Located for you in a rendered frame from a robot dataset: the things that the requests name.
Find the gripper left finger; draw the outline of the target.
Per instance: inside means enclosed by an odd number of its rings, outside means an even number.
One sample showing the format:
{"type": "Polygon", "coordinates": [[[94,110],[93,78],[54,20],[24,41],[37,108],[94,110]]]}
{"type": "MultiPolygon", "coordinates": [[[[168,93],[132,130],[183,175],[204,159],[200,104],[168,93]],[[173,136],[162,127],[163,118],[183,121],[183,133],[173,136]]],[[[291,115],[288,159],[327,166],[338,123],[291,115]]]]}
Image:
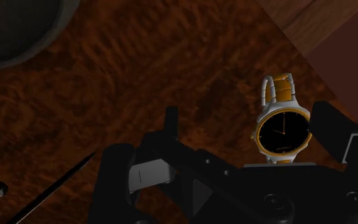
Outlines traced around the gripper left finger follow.
{"type": "Polygon", "coordinates": [[[121,143],[104,150],[87,224],[155,224],[131,196],[155,185],[189,224],[261,224],[256,201],[245,199],[240,170],[179,142],[177,122],[178,109],[168,107],[163,130],[145,134],[138,148],[121,143]]]}

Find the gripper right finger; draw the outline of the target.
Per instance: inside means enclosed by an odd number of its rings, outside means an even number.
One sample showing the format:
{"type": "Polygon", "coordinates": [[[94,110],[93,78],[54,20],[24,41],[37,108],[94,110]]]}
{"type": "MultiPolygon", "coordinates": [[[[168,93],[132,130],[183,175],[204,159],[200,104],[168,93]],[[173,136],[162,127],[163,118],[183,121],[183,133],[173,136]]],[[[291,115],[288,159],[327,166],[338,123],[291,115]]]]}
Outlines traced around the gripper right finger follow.
{"type": "Polygon", "coordinates": [[[313,104],[309,130],[321,146],[346,168],[333,181],[337,224],[358,224],[358,123],[326,101],[313,104]]]}

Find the silver and gold wristwatch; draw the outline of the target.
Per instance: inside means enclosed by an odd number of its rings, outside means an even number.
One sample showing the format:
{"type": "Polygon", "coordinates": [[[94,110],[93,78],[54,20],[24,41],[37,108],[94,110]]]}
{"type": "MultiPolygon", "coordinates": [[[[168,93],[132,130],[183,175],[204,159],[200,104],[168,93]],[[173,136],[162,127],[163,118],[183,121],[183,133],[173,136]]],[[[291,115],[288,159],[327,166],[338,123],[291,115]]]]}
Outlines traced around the silver and gold wristwatch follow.
{"type": "Polygon", "coordinates": [[[291,73],[267,75],[261,84],[262,112],[251,135],[269,164],[291,163],[312,138],[310,112],[296,99],[291,73]]]}

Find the dark brown wooden table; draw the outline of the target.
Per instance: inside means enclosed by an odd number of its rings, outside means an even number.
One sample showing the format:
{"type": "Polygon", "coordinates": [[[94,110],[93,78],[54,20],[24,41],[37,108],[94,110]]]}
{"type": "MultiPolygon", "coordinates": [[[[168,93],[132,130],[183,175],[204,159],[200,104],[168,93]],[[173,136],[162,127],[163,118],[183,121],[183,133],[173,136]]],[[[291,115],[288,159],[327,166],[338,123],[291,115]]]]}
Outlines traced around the dark brown wooden table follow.
{"type": "Polygon", "coordinates": [[[256,0],[83,0],[31,60],[0,70],[0,224],[85,157],[22,224],[86,224],[104,148],[138,144],[179,107],[179,138],[242,166],[261,81],[290,72],[299,103],[339,101],[256,0]]]}

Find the thin black stick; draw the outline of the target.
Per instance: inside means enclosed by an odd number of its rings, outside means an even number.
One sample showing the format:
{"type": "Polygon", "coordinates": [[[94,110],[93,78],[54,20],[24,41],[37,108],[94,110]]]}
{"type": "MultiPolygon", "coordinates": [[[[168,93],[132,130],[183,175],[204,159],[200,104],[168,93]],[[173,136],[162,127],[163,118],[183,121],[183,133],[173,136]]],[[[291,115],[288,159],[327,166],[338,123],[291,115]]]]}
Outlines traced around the thin black stick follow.
{"type": "Polygon", "coordinates": [[[16,215],[14,215],[10,220],[8,220],[6,224],[19,224],[24,218],[31,214],[33,210],[35,210],[39,205],[41,205],[49,196],[51,196],[56,190],[58,190],[66,181],[68,181],[74,174],[76,174],[80,169],[82,169],[94,155],[95,152],[89,154],[78,164],[68,170],[61,178],[56,180],[42,193],[40,193],[34,200],[32,200],[16,215]]]}

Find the grey bowl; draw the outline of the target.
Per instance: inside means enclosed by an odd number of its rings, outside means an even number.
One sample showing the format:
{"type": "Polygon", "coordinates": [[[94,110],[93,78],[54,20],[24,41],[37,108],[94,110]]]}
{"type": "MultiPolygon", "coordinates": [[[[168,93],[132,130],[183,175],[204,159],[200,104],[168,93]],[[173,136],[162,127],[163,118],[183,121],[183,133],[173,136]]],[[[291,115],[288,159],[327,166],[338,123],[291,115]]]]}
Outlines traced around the grey bowl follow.
{"type": "Polygon", "coordinates": [[[33,58],[67,27],[81,0],[0,0],[0,69],[33,58]]]}

